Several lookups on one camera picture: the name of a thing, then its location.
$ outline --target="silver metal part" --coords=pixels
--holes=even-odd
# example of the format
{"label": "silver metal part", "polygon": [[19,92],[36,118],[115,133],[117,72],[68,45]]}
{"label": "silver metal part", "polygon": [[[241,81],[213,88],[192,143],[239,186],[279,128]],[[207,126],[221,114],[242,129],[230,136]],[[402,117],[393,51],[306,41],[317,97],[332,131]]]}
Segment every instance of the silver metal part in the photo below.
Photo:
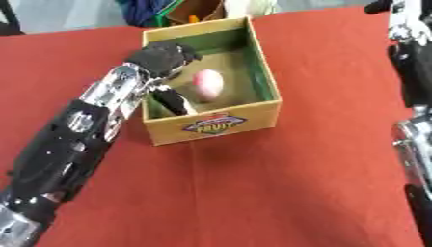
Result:
{"label": "silver metal part", "polygon": [[0,205],[0,247],[30,247],[41,224]]}
{"label": "silver metal part", "polygon": [[[183,66],[173,69],[171,74],[181,71]],[[140,105],[149,86],[162,83],[169,78],[151,78],[149,72],[131,63],[113,68],[99,82],[94,83],[81,97],[84,102],[107,107],[110,111],[104,138],[111,142],[118,134],[122,123],[129,119]]]}
{"label": "silver metal part", "polygon": [[420,20],[423,0],[393,0],[389,38],[400,42],[416,41],[426,46],[432,41],[432,31]]}
{"label": "silver metal part", "polygon": [[393,145],[410,184],[424,189],[432,200],[432,123],[425,117],[401,121],[393,127]]}
{"label": "silver metal part", "polygon": [[91,115],[84,114],[83,112],[76,112],[68,119],[68,127],[73,132],[83,133],[93,126]]}

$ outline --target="cardboard box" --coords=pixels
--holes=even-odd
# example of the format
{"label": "cardboard box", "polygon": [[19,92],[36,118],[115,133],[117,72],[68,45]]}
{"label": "cardboard box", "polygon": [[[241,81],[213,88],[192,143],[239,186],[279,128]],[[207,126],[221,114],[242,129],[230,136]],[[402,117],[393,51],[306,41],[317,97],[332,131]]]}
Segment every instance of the cardboard box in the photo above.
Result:
{"label": "cardboard box", "polygon": [[[175,41],[203,55],[168,84],[188,98],[199,114],[173,116],[151,95],[143,101],[143,119],[154,145],[163,145],[273,127],[282,103],[250,18],[224,19],[144,32],[144,44]],[[202,69],[222,73],[225,87],[210,103],[192,90],[192,77]]]}

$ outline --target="white ball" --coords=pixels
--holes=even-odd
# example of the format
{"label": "white ball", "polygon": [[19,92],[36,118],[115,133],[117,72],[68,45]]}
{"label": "white ball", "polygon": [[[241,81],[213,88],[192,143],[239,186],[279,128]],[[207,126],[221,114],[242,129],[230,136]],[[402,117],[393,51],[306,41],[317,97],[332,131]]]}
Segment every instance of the white ball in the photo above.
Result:
{"label": "white ball", "polygon": [[224,78],[212,69],[202,70],[194,75],[195,91],[204,101],[214,100],[224,89]]}

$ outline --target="red tablecloth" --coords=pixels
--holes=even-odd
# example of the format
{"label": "red tablecloth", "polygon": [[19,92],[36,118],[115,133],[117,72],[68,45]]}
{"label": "red tablecloth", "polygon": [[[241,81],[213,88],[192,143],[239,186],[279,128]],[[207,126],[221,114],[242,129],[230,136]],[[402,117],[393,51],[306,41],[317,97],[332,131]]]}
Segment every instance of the red tablecloth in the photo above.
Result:
{"label": "red tablecloth", "polygon": [[[155,148],[137,114],[40,246],[420,246],[391,147],[391,125],[408,112],[386,57],[387,22],[361,8],[256,19],[283,95],[278,126]],[[2,172],[140,47],[140,32],[0,39]]]}

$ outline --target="robotic arm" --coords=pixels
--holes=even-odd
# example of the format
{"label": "robotic arm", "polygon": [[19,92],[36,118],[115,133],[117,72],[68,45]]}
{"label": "robotic arm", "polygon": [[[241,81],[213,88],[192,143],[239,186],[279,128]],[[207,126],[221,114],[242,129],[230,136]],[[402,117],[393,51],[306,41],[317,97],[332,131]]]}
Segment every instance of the robotic arm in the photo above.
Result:
{"label": "robotic arm", "polygon": [[413,117],[393,126],[393,145],[405,170],[405,193],[420,236],[432,246],[432,1],[379,0],[368,14],[390,11],[389,57]]}
{"label": "robotic arm", "polygon": [[34,246],[95,172],[147,93],[177,115],[196,114],[162,83],[201,57],[185,45],[151,43],[73,100],[21,152],[0,197],[0,247]]}

